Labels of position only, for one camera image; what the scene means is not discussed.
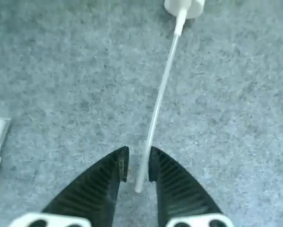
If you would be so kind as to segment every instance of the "gray carpet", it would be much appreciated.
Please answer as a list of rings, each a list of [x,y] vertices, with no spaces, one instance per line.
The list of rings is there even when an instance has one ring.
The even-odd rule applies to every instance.
[[[172,42],[161,0],[0,0],[0,227],[130,147],[114,226],[156,225],[133,192]],[[283,0],[209,0],[180,39],[154,145],[237,227],[283,227]]]

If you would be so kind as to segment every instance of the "ridged grip texture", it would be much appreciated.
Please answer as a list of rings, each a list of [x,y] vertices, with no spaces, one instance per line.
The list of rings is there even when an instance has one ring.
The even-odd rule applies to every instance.
[[[150,154],[149,179],[156,181],[159,227],[165,227],[171,218],[222,213],[186,169],[155,147]]]
[[[92,227],[111,227],[119,184],[126,182],[129,149],[122,147],[84,171],[42,212],[82,217]]]

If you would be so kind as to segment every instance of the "white plastic tube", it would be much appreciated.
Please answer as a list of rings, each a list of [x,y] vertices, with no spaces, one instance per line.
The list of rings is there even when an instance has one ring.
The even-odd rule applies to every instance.
[[[166,66],[165,66],[165,69],[164,69],[161,85],[160,85],[159,92],[158,92],[158,97],[157,97],[155,108],[154,108],[154,113],[153,113],[152,120],[151,120],[149,133],[148,133],[147,140],[146,140],[146,147],[145,147],[145,151],[143,153],[143,157],[142,157],[140,168],[139,168],[139,174],[138,174],[138,177],[137,177],[137,183],[136,183],[136,187],[135,187],[135,191],[137,193],[141,193],[143,183],[145,181],[147,168],[148,168],[148,161],[149,161],[149,158],[150,158],[150,152],[151,152],[151,147],[152,147],[152,142],[153,142],[154,131],[155,131],[156,124],[157,124],[157,118],[158,118],[161,102],[162,102],[162,99],[163,99],[165,87],[166,87],[166,84],[167,84],[167,81],[168,81],[168,78],[169,78],[169,74],[170,74],[170,70],[171,70],[171,67],[172,67],[172,62],[173,62],[173,59],[174,59],[174,55],[175,55],[175,51],[176,51],[176,48],[177,48],[179,37],[180,37],[180,35],[176,35],[176,34],[174,35],[171,50],[170,50],[168,60],[166,62]]]

